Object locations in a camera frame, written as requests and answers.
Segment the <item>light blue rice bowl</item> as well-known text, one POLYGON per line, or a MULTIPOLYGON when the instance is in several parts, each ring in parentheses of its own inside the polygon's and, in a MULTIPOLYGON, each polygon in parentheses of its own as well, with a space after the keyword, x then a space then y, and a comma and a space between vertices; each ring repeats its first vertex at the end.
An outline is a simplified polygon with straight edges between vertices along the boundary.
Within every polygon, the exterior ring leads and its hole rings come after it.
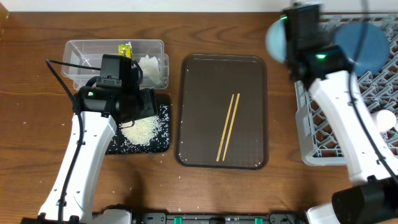
POLYGON ((277 20, 270 26, 266 33, 265 43, 269 55, 279 63, 284 63, 287 54, 287 41, 282 20, 277 20))

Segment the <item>white tissue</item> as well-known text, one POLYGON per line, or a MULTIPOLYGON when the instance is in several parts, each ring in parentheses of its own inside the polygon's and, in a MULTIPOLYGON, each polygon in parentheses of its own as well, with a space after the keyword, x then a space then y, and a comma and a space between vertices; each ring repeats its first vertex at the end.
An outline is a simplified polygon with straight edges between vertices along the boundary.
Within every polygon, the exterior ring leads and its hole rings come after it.
POLYGON ((141 57, 139 66, 142 68, 143 77, 148 78, 155 85, 161 84, 159 62, 156 57, 141 57))

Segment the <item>yellow green snack wrapper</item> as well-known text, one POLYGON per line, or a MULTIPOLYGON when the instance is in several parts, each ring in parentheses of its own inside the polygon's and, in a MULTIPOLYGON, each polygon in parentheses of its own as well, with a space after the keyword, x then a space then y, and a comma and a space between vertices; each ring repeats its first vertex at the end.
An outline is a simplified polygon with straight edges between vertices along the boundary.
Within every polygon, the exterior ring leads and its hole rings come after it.
POLYGON ((133 59, 133 55, 132 55, 132 45, 130 42, 126 42, 123 44, 119 44, 118 45, 118 55, 119 56, 123 56, 123 57, 127 57, 129 59, 133 59))

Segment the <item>dark blue plate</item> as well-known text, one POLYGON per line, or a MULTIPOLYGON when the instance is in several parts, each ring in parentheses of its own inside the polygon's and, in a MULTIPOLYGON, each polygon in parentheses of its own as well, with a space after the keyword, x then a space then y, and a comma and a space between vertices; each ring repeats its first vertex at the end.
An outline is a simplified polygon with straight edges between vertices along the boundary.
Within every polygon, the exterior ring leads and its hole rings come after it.
POLYGON ((333 43, 354 65, 357 77, 377 73, 389 57, 389 41, 380 28, 368 22, 350 22, 337 28, 333 43))

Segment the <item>pink white cup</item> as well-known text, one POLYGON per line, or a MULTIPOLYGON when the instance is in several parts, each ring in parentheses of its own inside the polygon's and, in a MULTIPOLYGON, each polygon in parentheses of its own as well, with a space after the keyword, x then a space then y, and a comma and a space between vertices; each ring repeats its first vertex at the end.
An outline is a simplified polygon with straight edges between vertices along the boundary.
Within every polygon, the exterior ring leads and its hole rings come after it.
POLYGON ((392 128, 397 127, 397 116, 389 110, 380 110, 371 114, 377 130, 381 133, 387 133, 392 128))

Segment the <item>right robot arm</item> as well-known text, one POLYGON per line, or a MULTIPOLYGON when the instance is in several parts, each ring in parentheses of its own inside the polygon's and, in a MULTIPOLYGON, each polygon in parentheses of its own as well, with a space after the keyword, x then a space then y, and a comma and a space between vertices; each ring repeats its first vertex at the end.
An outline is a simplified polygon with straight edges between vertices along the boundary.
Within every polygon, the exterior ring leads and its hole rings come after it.
POLYGON ((326 116, 346 160, 352 187, 309 208, 307 223, 380 223, 397 218, 397 158, 361 97, 351 63, 319 26, 320 5, 295 3, 280 21, 285 61, 326 116))

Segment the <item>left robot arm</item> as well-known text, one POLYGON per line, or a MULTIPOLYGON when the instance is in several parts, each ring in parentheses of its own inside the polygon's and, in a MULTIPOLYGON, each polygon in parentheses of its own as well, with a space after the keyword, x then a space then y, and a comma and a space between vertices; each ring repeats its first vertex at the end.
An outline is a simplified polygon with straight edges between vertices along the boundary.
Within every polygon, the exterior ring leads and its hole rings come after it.
POLYGON ((104 155, 123 123, 159 113, 155 91, 140 88, 143 70, 135 60, 104 54, 99 76, 77 93, 67 91, 73 105, 72 131, 52 191, 35 218, 22 223, 133 223, 134 213, 113 205, 93 215, 94 194, 104 155))

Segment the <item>clear plastic waste bin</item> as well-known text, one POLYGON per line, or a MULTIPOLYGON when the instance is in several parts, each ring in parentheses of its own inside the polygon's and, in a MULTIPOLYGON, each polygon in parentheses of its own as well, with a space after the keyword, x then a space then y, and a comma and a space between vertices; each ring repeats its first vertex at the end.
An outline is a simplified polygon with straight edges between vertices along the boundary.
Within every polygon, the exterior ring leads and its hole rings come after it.
POLYGON ((133 59, 137 62, 146 55, 156 57, 159 62, 161 84, 155 85, 148 78, 143 77, 140 87, 166 89, 169 85, 169 56, 165 53, 163 41, 159 39, 70 40, 65 45, 63 61, 99 68, 104 54, 117 55, 118 45, 126 42, 131 43, 133 59))

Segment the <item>grey dishwasher rack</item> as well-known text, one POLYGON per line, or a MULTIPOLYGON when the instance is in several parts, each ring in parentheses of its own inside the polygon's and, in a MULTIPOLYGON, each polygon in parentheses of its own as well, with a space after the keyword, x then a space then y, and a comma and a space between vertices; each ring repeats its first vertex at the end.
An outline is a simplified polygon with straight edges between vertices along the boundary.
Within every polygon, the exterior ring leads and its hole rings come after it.
MULTIPOLYGON (((397 14, 370 14, 367 21, 387 37, 389 56, 382 67, 358 78, 359 89, 370 112, 389 110, 397 114, 397 14)), ((295 83, 295 94, 302 161, 308 166, 345 165, 342 150, 326 117, 301 82, 295 83)))

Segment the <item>pile of white rice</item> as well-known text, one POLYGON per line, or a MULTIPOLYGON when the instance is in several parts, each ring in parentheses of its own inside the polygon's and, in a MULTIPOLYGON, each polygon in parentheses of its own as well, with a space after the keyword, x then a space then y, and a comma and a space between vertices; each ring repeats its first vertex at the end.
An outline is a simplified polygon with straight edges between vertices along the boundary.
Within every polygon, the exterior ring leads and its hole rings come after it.
POLYGON ((158 115, 122 123, 119 128, 124 137, 135 146, 169 145, 169 112, 168 105, 161 105, 158 115))

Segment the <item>black rectangular tray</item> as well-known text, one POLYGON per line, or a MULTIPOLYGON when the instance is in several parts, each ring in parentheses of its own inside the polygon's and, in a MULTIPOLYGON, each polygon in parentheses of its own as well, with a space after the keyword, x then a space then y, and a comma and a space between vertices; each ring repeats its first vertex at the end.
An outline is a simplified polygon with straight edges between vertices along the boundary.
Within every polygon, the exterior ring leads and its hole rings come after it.
POLYGON ((106 153, 142 154, 165 152, 170 146, 170 98, 157 95, 156 116, 130 121, 118 126, 106 153))

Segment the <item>brown serving tray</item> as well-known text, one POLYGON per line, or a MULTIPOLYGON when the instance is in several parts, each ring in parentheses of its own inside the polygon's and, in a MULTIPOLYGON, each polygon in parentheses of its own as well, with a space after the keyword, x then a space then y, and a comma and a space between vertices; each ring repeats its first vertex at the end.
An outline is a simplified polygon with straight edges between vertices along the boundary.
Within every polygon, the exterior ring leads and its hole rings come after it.
POLYGON ((267 72, 263 59, 191 54, 182 63, 180 100, 175 157, 181 165, 242 170, 259 170, 267 165, 267 72), (238 93, 241 96, 223 161, 238 93), (232 94, 228 127, 220 160, 216 162, 232 94))

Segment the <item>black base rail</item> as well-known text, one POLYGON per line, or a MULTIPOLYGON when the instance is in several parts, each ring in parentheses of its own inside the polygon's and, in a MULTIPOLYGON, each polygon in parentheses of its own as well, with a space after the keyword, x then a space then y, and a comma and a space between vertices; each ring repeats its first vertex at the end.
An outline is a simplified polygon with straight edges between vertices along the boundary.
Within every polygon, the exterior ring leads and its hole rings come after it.
POLYGON ((136 224, 305 224, 302 215, 294 212, 274 211, 265 214, 233 214, 233 213, 169 213, 165 210, 151 210, 140 213, 126 205, 116 204, 107 206, 100 212, 94 213, 97 218, 110 210, 125 210, 131 212, 132 220, 128 223, 136 224))

